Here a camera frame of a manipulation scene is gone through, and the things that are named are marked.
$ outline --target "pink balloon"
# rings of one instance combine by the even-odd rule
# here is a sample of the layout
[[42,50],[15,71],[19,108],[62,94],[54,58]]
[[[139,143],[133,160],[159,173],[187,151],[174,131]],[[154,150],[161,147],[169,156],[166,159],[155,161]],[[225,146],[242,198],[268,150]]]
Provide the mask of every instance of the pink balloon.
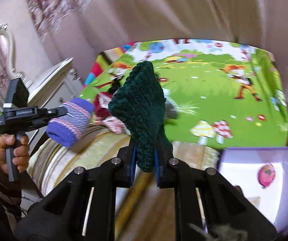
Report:
[[275,179],[275,169],[272,164],[260,168],[257,179],[263,188],[267,188]]

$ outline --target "drawer knob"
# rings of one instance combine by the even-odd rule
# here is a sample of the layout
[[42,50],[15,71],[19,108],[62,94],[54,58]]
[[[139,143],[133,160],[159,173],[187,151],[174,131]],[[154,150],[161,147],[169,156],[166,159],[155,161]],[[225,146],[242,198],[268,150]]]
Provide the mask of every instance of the drawer knob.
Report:
[[77,72],[76,72],[76,70],[75,69],[70,69],[69,70],[69,74],[71,75],[71,79],[74,81],[74,80],[80,80],[81,79],[81,77],[80,76],[77,76]]

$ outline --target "purple box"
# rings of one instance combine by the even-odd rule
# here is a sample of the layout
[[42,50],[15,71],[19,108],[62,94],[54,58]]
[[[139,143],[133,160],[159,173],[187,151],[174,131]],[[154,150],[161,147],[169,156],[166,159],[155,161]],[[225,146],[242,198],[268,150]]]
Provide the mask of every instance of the purple box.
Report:
[[[258,183],[257,173],[269,163],[274,166],[276,177],[270,186],[263,188]],[[218,167],[232,185],[242,188],[244,196],[278,232],[288,226],[288,147],[227,148]]]

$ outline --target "patterned sleeve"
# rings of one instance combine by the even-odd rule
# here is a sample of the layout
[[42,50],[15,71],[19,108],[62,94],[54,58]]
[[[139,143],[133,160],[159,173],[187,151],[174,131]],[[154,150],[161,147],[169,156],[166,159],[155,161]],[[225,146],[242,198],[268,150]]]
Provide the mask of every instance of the patterned sleeve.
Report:
[[0,203],[13,214],[16,221],[21,218],[21,183],[9,182],[8,176],[0,170]]

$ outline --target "hand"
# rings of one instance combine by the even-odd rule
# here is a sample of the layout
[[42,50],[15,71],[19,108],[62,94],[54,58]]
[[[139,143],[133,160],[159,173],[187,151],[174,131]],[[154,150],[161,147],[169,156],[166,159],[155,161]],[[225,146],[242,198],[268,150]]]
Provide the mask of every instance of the hand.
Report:
[[[6,162],[6,146],[12,146],[15,143],[14,135],[3,134],[0,137],[0,169],[3,173],[8,175],[8,167]],[[20,147],[14,149],[15,158],[12,159],[19,171],[23,172],[28,168],[29,160],[29,145],[28,137],[25,135],[21,138]]]

